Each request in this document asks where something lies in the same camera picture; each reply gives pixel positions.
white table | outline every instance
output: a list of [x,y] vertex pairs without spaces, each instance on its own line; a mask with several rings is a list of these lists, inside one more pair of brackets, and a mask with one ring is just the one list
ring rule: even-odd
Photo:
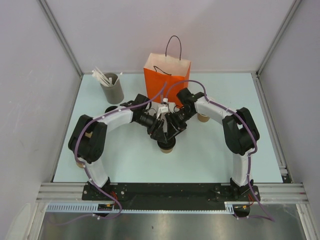
[[[252,158],[252,176],[256,183],[282,183],[270,135],[249,73],[192,73],[190,79],[206,87],[208,96],[218,103],[250,110],[260,132],[258,152]],[[147,95],[143,74],[121,76],[124,101],[137,94]],[[202,91],[189,83],[192,93]],[[83,114],[94,117],[105,112],[107,102],[100,84],[85,75],[76,99],[67,134],[62,147],[54,182],[86,182],[68,149],[74,127]],[[206,123],[194,116],[187,129],[176,137],[169,154],[162,153],[147,129],[138,123],[123,125],[111,131],[105,141],[103,165],[112,182],[128,183],[228,183],[233,171],[232,153],[225,144],[223,128],[212,119]]]

black round object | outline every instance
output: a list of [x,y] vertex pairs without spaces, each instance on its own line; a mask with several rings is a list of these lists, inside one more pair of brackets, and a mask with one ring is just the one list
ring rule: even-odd
[[105,114],[106,113],[108,113],[108,112],[110,112],[110,111],[112,111],[112,110],[115,110],[116,108],[117,108],[118,106],[110,106],[110,107],[108,107],[106,110],[105,110]]
[[167,143],[163,143],[160,141],[156,141],[156,143],[158,144],[159,148],[163,150],[170,150],[176,145],[176,138],[175,137],[170,138]]

wall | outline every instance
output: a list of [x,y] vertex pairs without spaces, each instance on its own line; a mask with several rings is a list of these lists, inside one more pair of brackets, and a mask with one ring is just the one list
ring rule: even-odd
[[60,150],[80,79],[35,0],[0,8],[0,239],[35,201]]
[[320,1],[302,1],[262,72],[287,164],[320,223]]
[[[192,71],[255,71],[293,0],[48,0],[82,70],[142,72],[182,41]],[[168,48],[179,56],[179,43]]]

white wall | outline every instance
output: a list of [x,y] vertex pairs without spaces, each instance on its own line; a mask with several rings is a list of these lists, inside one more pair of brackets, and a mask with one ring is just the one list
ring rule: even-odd
[[287,164],[320,223],[320,1],[302,1],[261,75]]
[[[48,0],[81,69],[142,72],[182,41],[192,71],[255,71],[293,0]],[[179,56],[178,41],[168,49]]]
[[59,153],[80,79],[36,0],[0,8],[0,239]]

robotic arm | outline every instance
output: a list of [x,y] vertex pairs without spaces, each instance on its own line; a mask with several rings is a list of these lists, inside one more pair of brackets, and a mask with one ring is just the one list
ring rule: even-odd
[[[198,113],[206,115],[222,125],[226,145],[233,153],[231,184],[238,188],[245,187],[248,184],[248,153],[254,148],[254,143],[247,130],[243,126],[240,126],[241,122],[239,122],[237,117],[207,102],[204,96],[203,92],[192,94],[187,88],[182,89],[177,94],[177,97],[183,106],[177,112],[169,111],[164,113],[167,124],[165,132],[164,119],[161,119],[161,117],[156,114],[150,115],[148,110],[146,110],[146,105],[122,110],[124,107],[139,105],[149,100],[146,96],[138,94],[134,101],[123,103],[119,107],[114,106],[112,110],[118,110],[117,112],[94,122],[86,130],[85,135],[80,141],[78,158],[85,163],[94,182],[99,187],[102,187],[107,182],[110,182],[100,158],[104,150],[105,139],[108,132],[121,125],[136,122],[147,128],[147,134],[151,139],[166,144],[172,138],[183,132],[187,128],[186,121]],[[241,116],[257,141],[260,135],[249,110],[243,107],[237,110],[236,113]],[[73,153],[80,132],[92,119],[92,117],[87,115],[82,115],[79,118],[68,143],[68,148],[72,150]]]

